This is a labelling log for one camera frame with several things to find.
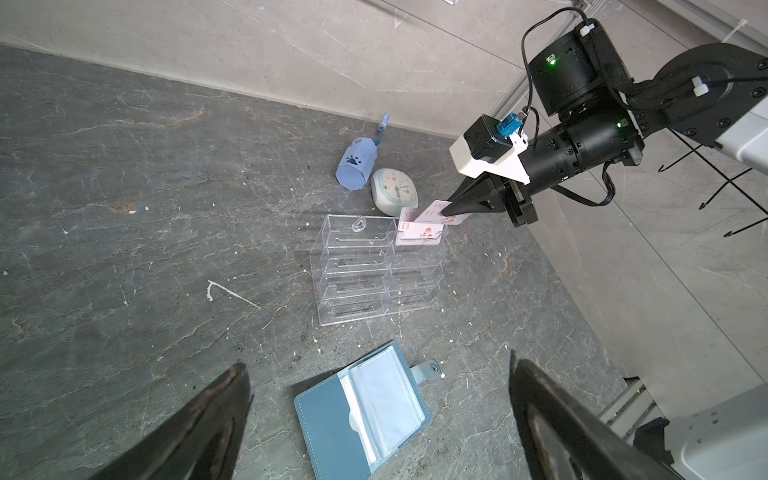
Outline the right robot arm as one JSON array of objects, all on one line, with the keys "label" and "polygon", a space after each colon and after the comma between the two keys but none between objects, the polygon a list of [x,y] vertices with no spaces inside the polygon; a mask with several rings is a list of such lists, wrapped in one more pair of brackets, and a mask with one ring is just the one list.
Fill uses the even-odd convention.
[{"label": "right robot arm", "polygon": [[614,164],[636,166],[646,139],[669,130],[745,166],[767,168],[767,59],[728,43],[677,55],[652,78],[630,76],[595,19],[525,59],[527,99],[505,115],[480,116],[451,146],[463,182],[445,217],[504,213],[534,223],[533,196],[599,168],[608,198]]}]

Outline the pink white credit card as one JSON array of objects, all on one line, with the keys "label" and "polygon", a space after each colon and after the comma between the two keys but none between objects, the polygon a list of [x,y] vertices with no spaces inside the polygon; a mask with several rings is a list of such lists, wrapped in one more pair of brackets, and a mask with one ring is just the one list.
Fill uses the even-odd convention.
[{"label": "pink white credit card", "polygon": [[439,245],[446,233],[446,227],[439,220],[433,208],[418,212],[416,208],[402,208],[400,211],[395,244],[397,246]]}]

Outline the blue leather card holder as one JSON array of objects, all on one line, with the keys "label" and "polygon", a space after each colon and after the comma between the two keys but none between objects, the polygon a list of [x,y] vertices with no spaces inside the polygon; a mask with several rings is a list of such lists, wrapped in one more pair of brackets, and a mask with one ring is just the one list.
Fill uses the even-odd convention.
[{"label": "blue leather card holder", "polygon": [[371,351],[294,399],[317,479],[369,479],[432,421],[420,386],[443,376],[411,367],[396,341]]}]

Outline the blue brush tool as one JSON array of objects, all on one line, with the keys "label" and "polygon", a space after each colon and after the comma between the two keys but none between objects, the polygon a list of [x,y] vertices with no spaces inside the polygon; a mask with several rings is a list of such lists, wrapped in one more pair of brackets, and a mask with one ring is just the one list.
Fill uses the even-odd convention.
[{"label": "blue brush tool", "polygon": [[361,190],[368,182],[378,156],[384,132],[390,115],[386,113],[371,137],[356,138],[345,150],[337,167],[335,177],[338,183],[351,191]]}]

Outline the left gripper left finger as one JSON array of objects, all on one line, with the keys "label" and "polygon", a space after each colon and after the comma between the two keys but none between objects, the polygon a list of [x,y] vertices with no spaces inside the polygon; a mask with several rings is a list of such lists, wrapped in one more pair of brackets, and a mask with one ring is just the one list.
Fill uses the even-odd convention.
[{"label": "left gripper left finger", "polygon": [[251,402],[247,367],[230,366],[94,479],[231,479]]}]

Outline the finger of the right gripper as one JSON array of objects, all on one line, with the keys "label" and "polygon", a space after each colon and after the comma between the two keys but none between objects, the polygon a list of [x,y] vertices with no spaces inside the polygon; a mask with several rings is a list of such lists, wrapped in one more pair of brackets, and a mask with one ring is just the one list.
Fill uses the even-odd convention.
[{"label": "finger of the right gripper", "polygon": [[482,173],[477,178],[466,177],[449,197],[451,205],[443,213],[504,213],[510,204],[510,195],[510,184],[503,177],[490,173]]}]

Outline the aluminium front rail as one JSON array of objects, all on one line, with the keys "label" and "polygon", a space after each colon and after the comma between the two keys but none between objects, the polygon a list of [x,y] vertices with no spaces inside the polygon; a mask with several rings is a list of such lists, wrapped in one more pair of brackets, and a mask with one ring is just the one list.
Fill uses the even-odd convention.
[{"label": "aluminium front rail", "polygon": [[626,380],[624,391],[599,415],[600,420],[620,437],[629,438],[638,428],[663,418],[659,406],[639,377]]}]

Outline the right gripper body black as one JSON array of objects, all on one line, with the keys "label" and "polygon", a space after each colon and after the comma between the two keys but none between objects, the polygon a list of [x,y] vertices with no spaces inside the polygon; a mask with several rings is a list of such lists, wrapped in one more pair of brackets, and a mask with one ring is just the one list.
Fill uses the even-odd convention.
[{"label": "right gripper body black", "polygon": [[[514,196],[510,198],[508,215],[513,225],[518,227],[538,220],[531,197],[547,189],[589,207],[610,204],[616,195],[616,186],[608,167],[618,163],[639,165],[644,147],[631,115],[619,107],[586,110],[561,121],[540,134],[520,155],[530,182],[518,188],[521,202]],[[603,200],[589,200],[561,185],[594,167],[602,168],[601,178],[606,187]]]}]

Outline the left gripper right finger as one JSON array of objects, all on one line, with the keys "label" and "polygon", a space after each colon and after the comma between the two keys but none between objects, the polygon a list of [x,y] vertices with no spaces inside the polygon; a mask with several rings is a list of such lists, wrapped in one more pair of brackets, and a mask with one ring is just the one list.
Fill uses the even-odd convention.
[{"label": "left gripper right finger", "polygon": [[533,479],[678,479],[629,445],[534,362],[510,355],[508,391]]}]

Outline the clear acrylic organizer tray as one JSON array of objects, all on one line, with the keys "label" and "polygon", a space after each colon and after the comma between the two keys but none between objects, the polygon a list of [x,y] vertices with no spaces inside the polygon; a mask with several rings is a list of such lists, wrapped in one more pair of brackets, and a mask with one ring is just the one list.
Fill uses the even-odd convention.
[{"label": "clear acrylic organizer tray", "polygon": [[396,243],[391,217],[327,215],[310,250],[319,324],[394,318],[432,307],[446,248]]}]

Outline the small white round clock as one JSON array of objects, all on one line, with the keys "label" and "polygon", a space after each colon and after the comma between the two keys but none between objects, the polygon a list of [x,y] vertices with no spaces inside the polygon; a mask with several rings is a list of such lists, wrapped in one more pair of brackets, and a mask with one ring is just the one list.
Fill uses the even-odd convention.
[{"label": "small white round clock", "polygon": [[382,168],[375,171],[371,191],[376,208],[386,216],[398,217],[403,208],[418,206],[415,183],[399,170]]}]

